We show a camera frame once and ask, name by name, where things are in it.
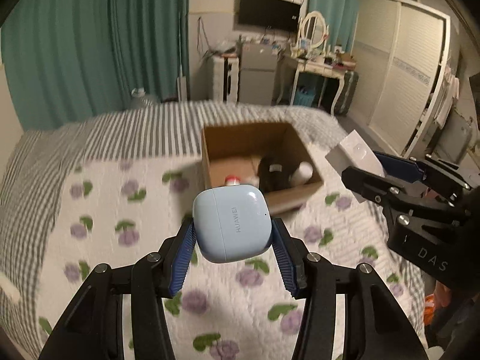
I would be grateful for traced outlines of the light blue earbuds case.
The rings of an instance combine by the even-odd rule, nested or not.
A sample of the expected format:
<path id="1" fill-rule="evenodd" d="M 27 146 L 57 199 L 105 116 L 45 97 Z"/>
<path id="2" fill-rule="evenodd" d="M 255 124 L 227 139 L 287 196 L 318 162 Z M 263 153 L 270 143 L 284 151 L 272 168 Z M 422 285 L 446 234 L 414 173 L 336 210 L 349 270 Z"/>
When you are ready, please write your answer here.
<path id="1" fill-rule="evenodd" d="M 193 201 L 199 249 L 211 263 L 232 263 L 270 247 L 272 223 L 264 195 L 249 184 L 202 191 Z"/>

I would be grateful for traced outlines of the white bottle red cap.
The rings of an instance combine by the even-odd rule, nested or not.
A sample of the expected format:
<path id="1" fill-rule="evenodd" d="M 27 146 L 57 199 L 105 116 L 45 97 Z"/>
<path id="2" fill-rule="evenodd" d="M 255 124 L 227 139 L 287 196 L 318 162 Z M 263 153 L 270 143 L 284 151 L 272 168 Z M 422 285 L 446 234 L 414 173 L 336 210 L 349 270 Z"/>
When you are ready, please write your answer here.
<path id="1" fill-rule="evenodd" d="M 234 186 L 234 185 L 240 185 L 240 184 L 241 184 L 241 180 L 238 176 L 227 175 L 227 177 L 224 178 L 225 186 Z"/>

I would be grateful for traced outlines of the silver mini fridge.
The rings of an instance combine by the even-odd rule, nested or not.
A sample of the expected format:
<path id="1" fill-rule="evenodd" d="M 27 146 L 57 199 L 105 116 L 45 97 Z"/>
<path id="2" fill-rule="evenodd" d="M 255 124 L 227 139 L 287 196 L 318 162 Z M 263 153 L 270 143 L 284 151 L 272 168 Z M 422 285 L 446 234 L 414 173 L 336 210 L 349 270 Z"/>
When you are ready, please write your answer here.
<path id="1" fill-rule="evenodd" d="M 278 50 L 271 45 L 241 45 L 239 97 L 241 103 L 270 106 L 278 64 Z"/>

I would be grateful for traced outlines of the black power adapter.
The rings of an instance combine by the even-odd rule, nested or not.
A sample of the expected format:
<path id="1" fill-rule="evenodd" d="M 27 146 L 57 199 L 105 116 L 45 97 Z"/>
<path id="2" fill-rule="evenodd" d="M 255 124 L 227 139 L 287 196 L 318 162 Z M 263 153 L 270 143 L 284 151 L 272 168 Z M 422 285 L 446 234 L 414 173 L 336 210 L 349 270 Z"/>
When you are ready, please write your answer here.
<path id="1" fill-rule="evenodd" d="M 258 178 L 259 190 L 263 194 L 270 194 L 290 189 L 290 176 L 294 171 L 291 163 L 272 156 L 264 156 L 259 162 Z"/>

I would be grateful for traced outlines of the white cylindrical bottle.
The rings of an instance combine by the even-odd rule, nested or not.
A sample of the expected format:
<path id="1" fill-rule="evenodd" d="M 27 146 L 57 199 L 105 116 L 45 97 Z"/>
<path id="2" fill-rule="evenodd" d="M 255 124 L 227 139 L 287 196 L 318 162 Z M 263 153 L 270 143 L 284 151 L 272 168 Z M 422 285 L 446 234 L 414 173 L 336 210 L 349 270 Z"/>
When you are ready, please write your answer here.
<path id="1" fill-rule="evenodd" d="M 313 175 L 313 167 L 308 162 L 301 162 L 296 170 L 291 174 L 289 178 L 289 184 L 291 187 L 297 187 L 305 185 L 311 180 Z"/>

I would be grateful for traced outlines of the dark suitcase by table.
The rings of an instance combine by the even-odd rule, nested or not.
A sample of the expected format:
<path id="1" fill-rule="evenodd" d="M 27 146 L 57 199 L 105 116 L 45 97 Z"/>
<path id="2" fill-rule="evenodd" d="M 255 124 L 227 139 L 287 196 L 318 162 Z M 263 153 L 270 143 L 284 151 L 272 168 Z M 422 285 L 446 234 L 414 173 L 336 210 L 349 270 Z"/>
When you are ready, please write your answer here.
<path id="1" fill-rule="evenodd" d="M 334 107 L 336 116 L 345 116 L 352 104 L 358 84 L 359 74 L 355 71 L 347 71 L 344 75 L 343 90 Z"/>

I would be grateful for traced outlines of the teal curtain left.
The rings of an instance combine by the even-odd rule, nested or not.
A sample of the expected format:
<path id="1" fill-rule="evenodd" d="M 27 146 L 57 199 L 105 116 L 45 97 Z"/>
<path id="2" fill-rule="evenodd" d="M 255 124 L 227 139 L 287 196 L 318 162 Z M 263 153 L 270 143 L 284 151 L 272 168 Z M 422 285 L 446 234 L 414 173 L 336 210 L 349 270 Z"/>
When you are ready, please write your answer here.
<path id="1" fill-rule="evenodd" d="M 187 83 L 189 0 L 19 0 L 1 25 L 1 56 L 24 130 L 55 129 L 161 101 Z"/>

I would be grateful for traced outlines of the white louvered wardrobe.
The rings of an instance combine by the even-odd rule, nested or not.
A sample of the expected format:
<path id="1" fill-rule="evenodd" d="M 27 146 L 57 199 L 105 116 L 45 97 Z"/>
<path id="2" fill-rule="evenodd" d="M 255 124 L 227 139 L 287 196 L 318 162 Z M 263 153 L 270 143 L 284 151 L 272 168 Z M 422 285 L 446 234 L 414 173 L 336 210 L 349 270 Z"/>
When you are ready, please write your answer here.
<path id="1" fill-rule="evenodd" d="M 408 157 L 430 127 L 450 51 L 451 19 L 412 0 L 360 0 L 348 115 L 385 150 Z"/>

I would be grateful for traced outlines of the white floral quilt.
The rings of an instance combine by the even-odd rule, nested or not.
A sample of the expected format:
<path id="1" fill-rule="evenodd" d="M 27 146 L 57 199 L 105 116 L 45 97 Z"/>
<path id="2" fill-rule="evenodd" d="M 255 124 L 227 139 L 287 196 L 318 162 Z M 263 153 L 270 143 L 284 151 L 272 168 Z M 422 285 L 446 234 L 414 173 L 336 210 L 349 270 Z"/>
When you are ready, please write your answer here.
<path id="1" fill-rule="evenodd" d="M 297 211 L 283 214 L 289 233 L 334 264 L 372 265 L 422 335 L 421 272 L 388 250 L 379 209 L 358 202 L 322 152 L 313 156 L 324 183 Z M 128 266 L 158 250 L 191 215 L 202 188 L 202 164 L 195 157 L 92 163 L 72 172 L 41 269 L 41 343 L 98 264 Z M 272 250 L 214 264 L 186 240 L 181 262 L 185 282 L 162 303 L 178 359 L 291 357 L 304 302 L 284 289 Z"/>

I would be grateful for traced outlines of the teal curtain right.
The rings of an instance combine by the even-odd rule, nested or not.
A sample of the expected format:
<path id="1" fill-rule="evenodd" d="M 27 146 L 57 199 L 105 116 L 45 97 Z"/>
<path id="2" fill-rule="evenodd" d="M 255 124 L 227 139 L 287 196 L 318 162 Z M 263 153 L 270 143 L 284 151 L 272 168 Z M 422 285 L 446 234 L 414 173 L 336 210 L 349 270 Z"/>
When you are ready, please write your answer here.
<path id="1" fill-rule="evenodd" d="M 350 51 L 354 42 L 359 0 L 308 0 L 307 11 L 319 11 L 329 25 L 329 43 Z"/>

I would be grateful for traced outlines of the white suitcase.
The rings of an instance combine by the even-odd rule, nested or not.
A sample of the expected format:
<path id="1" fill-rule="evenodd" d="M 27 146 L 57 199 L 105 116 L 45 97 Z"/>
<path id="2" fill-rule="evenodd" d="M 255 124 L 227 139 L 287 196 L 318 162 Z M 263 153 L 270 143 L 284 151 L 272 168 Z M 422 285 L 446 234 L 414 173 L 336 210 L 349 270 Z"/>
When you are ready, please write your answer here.
<path id="1" fill-rule="evenodd" d="M 213 55 L 208 60 L 208 98 L 236 103 L 239 96 L 239 58 Z"/>

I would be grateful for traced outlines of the white object on bedsheet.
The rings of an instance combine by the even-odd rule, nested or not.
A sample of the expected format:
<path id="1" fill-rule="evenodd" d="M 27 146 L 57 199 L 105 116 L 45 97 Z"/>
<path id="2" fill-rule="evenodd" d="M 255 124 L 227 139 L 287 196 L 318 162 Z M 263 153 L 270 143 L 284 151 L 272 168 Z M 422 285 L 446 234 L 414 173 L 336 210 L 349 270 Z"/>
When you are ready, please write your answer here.
<path id="1" fill-rule="evenodd" d="M 7 298 L 14 304 L 18 304 L 21 300 L 19 289 L 9 280 L 6 274 L 0 272 L 0 288 Z"/>

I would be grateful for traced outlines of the black wall television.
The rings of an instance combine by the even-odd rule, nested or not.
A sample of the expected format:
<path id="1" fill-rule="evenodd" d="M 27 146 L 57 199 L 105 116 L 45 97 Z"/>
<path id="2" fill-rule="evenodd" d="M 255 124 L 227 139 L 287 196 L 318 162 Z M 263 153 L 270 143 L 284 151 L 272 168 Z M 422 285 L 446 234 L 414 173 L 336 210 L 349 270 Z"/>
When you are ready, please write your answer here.
<path id="1" fill-rule="evenodd" d="M 240 0 L 238 23 L 294 33 L 300 8 L 298 3 L 287 0 Z"/>

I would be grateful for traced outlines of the white plug adapter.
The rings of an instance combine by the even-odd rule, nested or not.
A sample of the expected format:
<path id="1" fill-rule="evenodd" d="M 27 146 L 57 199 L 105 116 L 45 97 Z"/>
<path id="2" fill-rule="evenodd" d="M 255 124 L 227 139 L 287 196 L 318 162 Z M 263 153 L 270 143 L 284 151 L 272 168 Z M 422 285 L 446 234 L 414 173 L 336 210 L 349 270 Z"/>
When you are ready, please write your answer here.
<path id="1" fill-rule="evenodd" d="M 380 161 L 356 130 L 331 149 L 325 159 L 339 175 L 349 166 L 381 177 L 386 175 Z"/>

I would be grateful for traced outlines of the teal curtain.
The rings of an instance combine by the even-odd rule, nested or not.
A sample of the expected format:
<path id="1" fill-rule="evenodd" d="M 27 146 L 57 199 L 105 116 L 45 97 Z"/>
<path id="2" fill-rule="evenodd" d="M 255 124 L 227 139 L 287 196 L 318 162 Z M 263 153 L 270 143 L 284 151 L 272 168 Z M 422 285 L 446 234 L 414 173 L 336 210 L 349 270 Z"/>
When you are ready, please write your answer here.
<path id="1" fill-rule="evenodd" d="M 329 25 L 329 43 L 350 51 L 354 42 L 359 0 L 308 0 L 307 11 L 319 11 Z"/>
<path id="2" fill-rule="evenodd" d="M 161 101 L 187 83 L 189 0 L 19 0 L 1 25 L 1 56 L 24 130 L 55 129 Z"/>

